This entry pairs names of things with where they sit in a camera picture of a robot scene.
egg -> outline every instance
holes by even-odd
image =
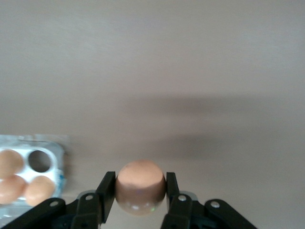
[[[143,216],[155,211],[164,199],[166,182],[162,170],[151,160],[125,165],[115,182],[115,198],[127,213]]]
[[[0,182],[0,204],[10,204],[22,195],[27,183],[18,175],[12,175]]]
[[[5,149],[0,152],[0,179],[10,177],[23,168],[22,156],[14,150]]]
[[[36,206],[50,198],[54,190],[55,184],[48,177],[35,177],[25,189],[25,201],[31,206]]]

bolt head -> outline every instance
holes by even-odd
[[[180,201],[186,201],[186,196],[185,195],[180,195],[180,196],[178,196],[178,199]]]
[[[212,206],[213,208],[219,208],[219,207],[220,207],[220,204],[219,204],[217,201],[212,201],[212,202],[211,202],[211,206]]]

egg carton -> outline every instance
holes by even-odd
[[[23,158],[23,168],[16,175],[27,183],[38,176],[49,178],[55,184],[52,197],[60,197],[65,184],[63,155],[68,146],[66,135],[0,135],[0,152],[14,150]],[[6,225],[30,208],[23,196],[11,204],[0,205],[0,226]]]

brown egg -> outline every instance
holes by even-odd
[[[10,177],[23,168],[22,156],[14,150],[5,149],[0,152],[0,179]]]
[[[126,212],[143,216],[155,211],[164,199],[166,182],[162,170],[150,160],[125,165],[115,183],[115,197]]]
[[[12,175],[0,182],[0,204],[10,204],[22,195],[26,181],[18,175]]]
[[[25,189],[25,201],[31,206],[36,206],[50,198],[54,190],[55,184],[48,177],[35,177]]]

